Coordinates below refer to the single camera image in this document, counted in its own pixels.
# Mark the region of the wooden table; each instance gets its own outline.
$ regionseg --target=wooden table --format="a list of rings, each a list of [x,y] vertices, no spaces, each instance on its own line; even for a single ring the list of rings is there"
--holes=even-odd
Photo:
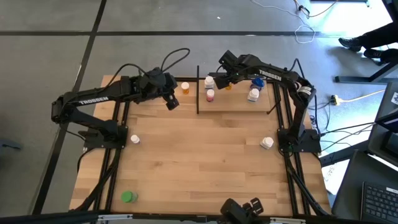
[[[109,82],[105,76],[102,85]],[[275,104],[272,85],[268,85],[269,104]],[[111,210],[124,213],[163,213],[219,215],[227,198],[238,203],[258,197],[262,215],[291,216],[287,174],[278,153],[277,113],[201,112],[196,113],[196,83],[183,95],[176,89],[180,106],[168,111],[158,98],[136,105],[131,103],[127,125],[130,140],[121,154]],[[98,103],[94,116],[111,119],[114,102]],[[123,104],[119,110],[119,121]],[[305,122],[310,128],[307,115]],[[271,149],[259,143],[265,137],[275,141]],[[104,149],[87,154],[73,191],[70,208],[79,206],[98,181]],[[312,154],[301,154],[305,182],[315,199],[330,212],[320,162]],[[104,208],[107,186],[101,208]],[[303,213],[299,188],[298,209]],[[122,192],[137,192],[138,201],[123,203]]]

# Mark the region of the green object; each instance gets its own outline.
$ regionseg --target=green object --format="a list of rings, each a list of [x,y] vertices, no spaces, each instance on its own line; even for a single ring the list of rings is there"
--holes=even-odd
[[[122,193],[121,198],[124,203],[135,202],[138,198],[138,194],[131,191],[125,191]]]

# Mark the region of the white bottle cap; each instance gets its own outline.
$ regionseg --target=white bottle cap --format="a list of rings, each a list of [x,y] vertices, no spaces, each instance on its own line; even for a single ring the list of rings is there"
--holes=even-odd
[[[131,136],[130,139],[131,139],[131,141],[132,141],[134,144],[139,143],[139,137],[136,136],[135,134],[133,134],[133,135]]]
[[[266,137],[262,140],[261,142],[262,146],[265,147],[266,149],[269,149],[270,147],[272,147],[272,145],[274,144],[274,140],[270,137]]]
[[[214,82],[213,77],[207,76],[207,77],[205,78],[205,83],[206,83],[206,84],[212,84],[213,82]]]
[[[250,97],[255,97],[255,98],[257,98],[257,97],[259,97],[259,95],[260,95],[260,91],[259,91],[258,89],[256,89],[256,88],[254,88],[254,89],[252,89],[252,90],[250,91],[249,95],[250,95]]]
[[[213,97],[214,96],[214,90],[207,90],[207,96],[208,97]]]
[[[189,89],[189,83],[187,83],[187,82],[181,83],[181,88],[182,88],[183,90]]]

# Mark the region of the blue object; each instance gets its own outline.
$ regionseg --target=blue object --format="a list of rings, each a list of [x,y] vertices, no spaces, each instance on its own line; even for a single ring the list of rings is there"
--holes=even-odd
[[[255,79],[251,80],[250,89],[252,90],[253,88],[256,88],[259,91],[261,91],[265,85],[266,84],[264,83],[264,81],[261,78],[255,78]]]

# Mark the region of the concrete floor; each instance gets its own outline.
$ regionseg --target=concrete floor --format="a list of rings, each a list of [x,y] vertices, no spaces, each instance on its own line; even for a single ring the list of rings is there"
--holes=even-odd
[[[0,30],[91,30],[100,2],[2,0]],[[329,5],[309,3],[309,0],[300,2],[313,13]],[[295,11],[291,0],[266,3]],[[338,3],[325,15],[310,19],[309,23],[316,31],[354,36],[390,20],[381,2],[375,0],[371,1],[371,7],[363,3]],[[275,9],[260,8],[249,0],[117,0],[108,1],[99,29],[294,31],[299,25],[299,19]],[[24,145],[21,151],[0,150],[1,217],[29,212],[57,130],[50,120],[50,104],[72,89],[87,41],[88,37],[0,37],[0,138]],[[159,66],[171,50],[180,47],[189,47],[192,51],[188,58],[170,69],[175,76],[194,76],[196,65],[200,66],[201,76],[205,76],[218,67],[217,61],[225,50],[231,50],[236,55],[257,55],[264,62],[280,67],[290,67],[294,58],[299,58],[305,76],[318,89],[319,103],[327,101],[330,95],[351,99],[384,88],[333,82],[336,75],[366,77],[380,69],[361,54],[340,47],[336,38],[316,38],[311,44],[298,44],[294,37],[142,36],[97,37],[81,89],[99,86],[103,75],[113,74],[127,62],[152,69]],[[122,75],[135,74],[130,68],[122,72]],[[378,94],[339,107],[332,106],[329,129],[374,120],[381,98],[382,94]],[[84,111],[92,113],[93,107]],[[318,116],[323,130],[325,111],[320,110]],[[70,127],[71,131],[79,129]],[[363,141],[367,134],[348,138],[346,142]],[[333,141],[344,136],[333,134],[324,139]],[[43,212],[68,210],[82,145],[80,139],[66,136]],[[328,152],[344,147],[337,145]]]

